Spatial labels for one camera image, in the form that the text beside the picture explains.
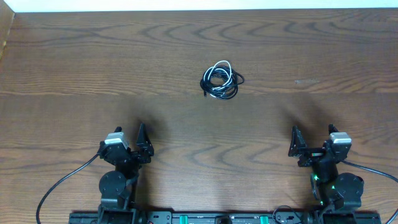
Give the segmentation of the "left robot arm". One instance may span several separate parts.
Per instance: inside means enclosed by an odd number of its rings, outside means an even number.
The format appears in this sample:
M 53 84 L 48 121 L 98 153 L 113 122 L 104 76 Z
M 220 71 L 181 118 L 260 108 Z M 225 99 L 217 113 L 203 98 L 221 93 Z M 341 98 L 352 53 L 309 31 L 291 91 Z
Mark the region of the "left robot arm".
M 97 223 L 146 223 L 147 215 L 136 205 L 139 169 L 151 162 L 154 148 L 145 124 L 140 124 L 136 139 L 137 150 L 129 147 L 122 127 L 107 135 L 99 144 L 99 158 L 114 166 L 99 181 L 101 203 Z

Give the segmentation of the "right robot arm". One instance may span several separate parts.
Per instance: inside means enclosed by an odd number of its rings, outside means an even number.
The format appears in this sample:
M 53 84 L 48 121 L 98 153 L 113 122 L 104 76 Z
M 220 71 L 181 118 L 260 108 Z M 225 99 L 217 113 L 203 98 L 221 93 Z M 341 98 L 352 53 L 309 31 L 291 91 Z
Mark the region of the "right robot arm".
M 354 210 L 361 206 L 364 180 L 352 173 L 340 173 L 337 164 L 343 162 L 352 146 L 346 132 L 328 125 L 329 137 L 322 147 L 308 147 L 297 126 L 292 128 L 289 157 L 298 158 L 299 167 L 311 167 L 312 194 L 321 204 L 305 212 L 302 223 L 356 223 Z

